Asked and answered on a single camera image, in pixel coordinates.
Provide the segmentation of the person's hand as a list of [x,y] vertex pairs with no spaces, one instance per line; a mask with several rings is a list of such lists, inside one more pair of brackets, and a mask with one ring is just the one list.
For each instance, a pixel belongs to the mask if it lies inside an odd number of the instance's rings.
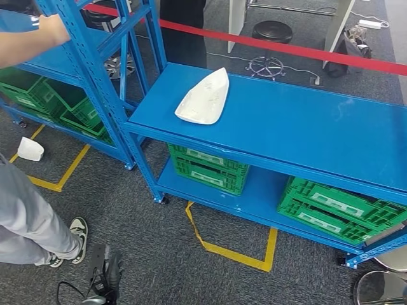
[[58,14],[39,16],[39,33],[41,41],[48,48],[60,46],[71,38]]

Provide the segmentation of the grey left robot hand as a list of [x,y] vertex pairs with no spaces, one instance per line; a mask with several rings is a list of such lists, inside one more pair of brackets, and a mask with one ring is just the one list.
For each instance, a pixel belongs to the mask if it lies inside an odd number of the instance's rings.
[[105,304],[116,304],[120,297],[119,284],[123,275],[123,256],[116,251],[105,259],[102,269],[103,289],[101,294]]

